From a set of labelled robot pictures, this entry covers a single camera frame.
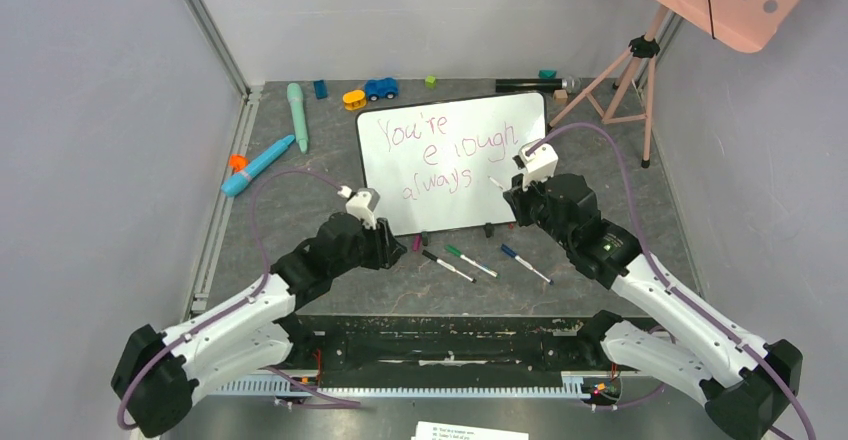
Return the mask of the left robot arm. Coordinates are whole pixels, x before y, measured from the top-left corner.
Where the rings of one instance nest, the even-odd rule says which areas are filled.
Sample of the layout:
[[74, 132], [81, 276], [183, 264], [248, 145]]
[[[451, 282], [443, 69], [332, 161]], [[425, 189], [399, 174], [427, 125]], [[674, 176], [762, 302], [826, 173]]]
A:
[[372, 228], [335, 213], [317, 233], [268, 266], [247, 288], [180, 324], [145, 324], [127, 339], [110, 385], [117, 424], [159, 436], [219, 387], [265, 367], [306, 365], [313, 339], [297, 330], [296, 311], [358, 268], [388, 270], [406, 247], [379, 218]]

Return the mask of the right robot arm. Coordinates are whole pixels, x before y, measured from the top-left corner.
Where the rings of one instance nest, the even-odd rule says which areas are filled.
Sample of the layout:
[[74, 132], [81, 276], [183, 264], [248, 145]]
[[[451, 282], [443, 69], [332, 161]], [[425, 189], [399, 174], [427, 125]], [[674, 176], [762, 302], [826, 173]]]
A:
[[591, 368], [610, 361], [647, 373], [692, 398], [732, 439], [761, 439], [796, 399], [803, 363], [791, 342], [769, 343], [694, 294], [637, 236], [602, 217], [585, 178], [518, 174], [503, 197], [521, 226], [535, 225], [575, 270], [648, 313], [671, 341], [609, 311], [594, 315], [577, 342]]

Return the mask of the white whiteboard with black frame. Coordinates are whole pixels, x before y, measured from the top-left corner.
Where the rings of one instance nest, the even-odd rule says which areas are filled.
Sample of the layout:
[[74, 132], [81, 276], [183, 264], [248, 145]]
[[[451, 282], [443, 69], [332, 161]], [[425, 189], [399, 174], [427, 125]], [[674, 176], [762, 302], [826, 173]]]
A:
[[488, 176], [509, 186], [520, 148], [546, 133], [546, 99], [513, 93], [370, 110], [356, 118], [375, 213], [396, 235], [511, 223]]

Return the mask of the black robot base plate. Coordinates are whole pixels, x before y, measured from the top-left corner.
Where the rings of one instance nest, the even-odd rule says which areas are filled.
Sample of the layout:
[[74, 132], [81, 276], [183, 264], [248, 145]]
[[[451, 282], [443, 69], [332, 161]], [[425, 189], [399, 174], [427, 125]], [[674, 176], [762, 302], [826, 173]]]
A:
[[293, 314], [289, 370], [330, 388], [553, 387], [563, 372], [615, 367], [587, 317]]

